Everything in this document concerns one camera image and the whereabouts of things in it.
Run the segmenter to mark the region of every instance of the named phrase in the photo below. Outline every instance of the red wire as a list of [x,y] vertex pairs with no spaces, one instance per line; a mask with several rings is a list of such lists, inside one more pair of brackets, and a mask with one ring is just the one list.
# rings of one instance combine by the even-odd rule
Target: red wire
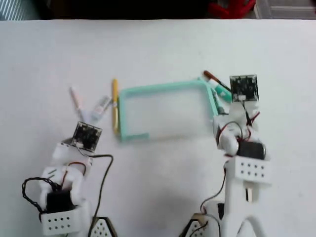
[[249,141],[249,139],[251,137],[251,131],[250,131],[249,127],[247,127],[247,129],[248,129],[248,132],[249,132],[249,136],[247,138],[245,138],[245,141]]
[[83,175],[85,175],[85,172],[87,171],[87,166],[85,166],[84,163],[76,161],[76,162],[69,163],[68,166],[70,166],[71,164],[81,164],[81,165],[83,165],[84,166]]
[[250,124],[252,125],[252,123],[255,121],[255,119],[258,117],[258,115],[260,114],[260,111],[258,113],[256,113],[256,115],[254,117],[252,117],[250,119]]

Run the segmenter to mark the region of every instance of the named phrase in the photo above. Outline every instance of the black circuit board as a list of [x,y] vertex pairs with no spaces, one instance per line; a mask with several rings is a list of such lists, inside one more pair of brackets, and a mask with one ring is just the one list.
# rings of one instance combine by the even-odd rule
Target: black circuit board
[[231,76],[233,102],[259,101],[257,75]]
[[101,133],[102,129],[79,121],[72,137],[71,145],[94,152]]

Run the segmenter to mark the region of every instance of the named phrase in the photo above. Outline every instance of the cable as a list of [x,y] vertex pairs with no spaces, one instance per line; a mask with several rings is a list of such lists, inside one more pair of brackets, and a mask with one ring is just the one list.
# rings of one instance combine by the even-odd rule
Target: cable
[[245,141],[249,141],[249,139],[250,139],[250,137],[251,137],[251,131],[250,131],[249,127],[247,127],[247,129],[248,129],[249,135],[248,135],[247,138],[245,138]]
[[64,186],[64,182],[65,182],[65,178],[66,178],[67,173],[68,173],[68,171],[66,170],[66,172],[64,174],[64,177],[63,177],[63,179],[61,181],[61,188],[63,188],[63,186]]
[[222,132],[225,130],[225,128],[226,128],[229,124],[232,124],[232,123],[236,124],[236,125],[239,127],[239,129],[240,129],[240,135],[241,135],[241,140],[243,140],[243,135],[242,135],[241,126],[240,126],[236,121],[231,121],[231,122],[228,122],[227,124],[225,124],[225,125],[222,127],[222,129],[218,132],[217,139],[216,139],[217,144],[219,143],[219,138],[220,138]]
[[222,186],[221,186],[220,190],[219,190],[216,194],[214,194],[213,196],[211,196],[211,197],[205,199],[205,200],[201,203],[201,206],[199,207],[199,210],[200,210],[201,213],[203,213],[203,211],[202,211],[203,205],[204,205],[206,202],[210,201],[211,199],[217,197],[217,196],[221,193],[221,191],[223,190],[223,187],[224,187],[225,179],[226,179],[226,169],[224,168],[224,178],[223,178],[223,183],[222,183]]
[[53,181],[51,181],[50,179],[47,179],[47,178],[42,178],[42,177],[33,177],[33,178],[28,178],[26,180],[24,180],[23,184],[22,184],[22,197],[24,199],[26,199],[30,204],[32,204],[34,207],[37,208],[37,210],[39,211],[39,221],[41,221],[41,215],[43,213],[45,213],[45,210],[43,210],[40,205],[36,202],[36,201],[33,201],[31,200],[25,193],[25,190],[26,190],[26,184],[27,182],[31,181],[31,180],[42,180],[46,183],[48,183],[50,186],[51,186],[51,189],[53,190],[53,192],[55,191],[59,191],[61,190],[61,186]]
[[255,121],[255,119],[258,117],[258,115],[260,114],[260,111],[258,113],[256,113],[256,115],[254,117],[252,117],[251,120],[251,125],[253,124],[253,122]]
[[218,220],[215,216],[213,216],[213,215],[211,215],[211,214],[202,214],[202,213],[197,213],[197,214],[198,214],[198,215],[202,215],[202,216],[207,216],[207,217],[213,218],[213,219],[217,222],[217,226],[218,226],[218,236],[219,236],[219,237],[222,236],[222,234],[221,234],[221,224],[220,224],[219,220]]
[[95,155],[95,156],[90,156],[90,157],[92,157],[92,158],[96,158],[96,157],[110,157],[110,158],[111,158],[111,162],[110,162],[108,168],[106,169],[106,171],[105,171],[105,173],[104,173],[104,176],[103,176],[103,179],[102,179],[102,182],[101,182],[98,204],[97,204],[97,207],[96,207],[96,209],[95,209],[94,215],[93,215],[93,217],[92,217],[92,221],[91,221],[91,225],[90,225],[90,228],[89,228],[88,237],[91,236],[93,224],[94,224],[95,218],[96,218],[96,216],[97,216],[97,214],[98,214],[98,210],[99,210],[100,203],[101,203],[102,190],[103,190],[103,184],[104,184],[105,178],[107,177],[107,174],[108,174],[108,172],[109,172],[109,169],[110,169],[110,167],[111,167],[111,165],[112,165],[112,163],[113,163],[113,160],[114,160],[113,156],[112,156],[112,155],[108,155],[108,154],[106,154],[106,155]]
[[245,113],[246,113],[246,119],[247,119],[246,125],[250,125],[251,126],[251,119],[249,117],[248,111],[246,110],[245,102],[241,102],[241,104],[242,104],[243,109],[245,110]]
[[189,237],[191,237],[191,236],[192,236],[195,232],[197,232],[198,230],[203,229],[205,226],[207,226],[207,224],[208,224],[208,221],[207,221],[204,225],[202,225],[202,226],[200,226],[199,228],[195,229],[195,230],[190,234]]
[[78,149],[78,151],[80,152],[81,155],[83,155],[84,157],[90,157],[89,155],[83,153],[77,145],[76,145],[76,147],[77,147],[77,149]]
[[70,166],[72,164],[81,164],[81,165],[83,165],[83,167],[84,167],[83,175],[85,175],[85,172],[87,171],[87,166],[84,163],[79,162],[79,161],[75,161],[75,162],[69,163],[68,166]]

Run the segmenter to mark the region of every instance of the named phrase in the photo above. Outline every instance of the white table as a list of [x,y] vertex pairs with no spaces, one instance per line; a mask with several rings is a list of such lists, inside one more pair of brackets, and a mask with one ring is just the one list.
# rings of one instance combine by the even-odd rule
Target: white table
[[[225,83],[257,74],[258,122],[275,164],[263,225],[269,236],[312,236],[315,29],[315,21],[292,20],[0,22],[1,236],[41,235],[21,184],[41,174],[55,144],[75,129],[69,85],[91,109],[111,94],[114,76],[128,88],[190,80],[205,69]],[[124,145],[110,111],[98,125],[97,153],[115,157],[99,216],[110,217],[119,236],[178,236],[219,189],[225,159],[212,137]],[[84,187],[93,209],[107,164],[97,160]],[[39,191],[27,189],[34,199]]]

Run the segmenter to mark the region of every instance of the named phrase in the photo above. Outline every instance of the pen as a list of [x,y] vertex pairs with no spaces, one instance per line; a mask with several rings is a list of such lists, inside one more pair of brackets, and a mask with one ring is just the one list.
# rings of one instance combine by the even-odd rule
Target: pen
[[118,112],[118,80],[113,79],[112,83],[113,94],[113,131],[115,134],[119,133],[119,112]]
[[70,90],[71,98],[73,99],[73,102],[75,104],[75,109],[76,109],[76,112],[79,116],[79,120],[81,120],[82,122],[86,122],[84,119],[83,111],[82,111],[81,100],[79,99],[75,88],[73,86],[71,86],[69,88],[69,90]]
[[224,87],[226,90],[228,90],[229,92],[231,92],[231,89],[226,86],[224,83],[222,83],[217,77],[215,77],[212,73],[210,73],[209,71],[205,70],[203,72],[203,74],[209,79],[213,79],[214,81],[216,81],[217,83],[219,83],[222,87]]

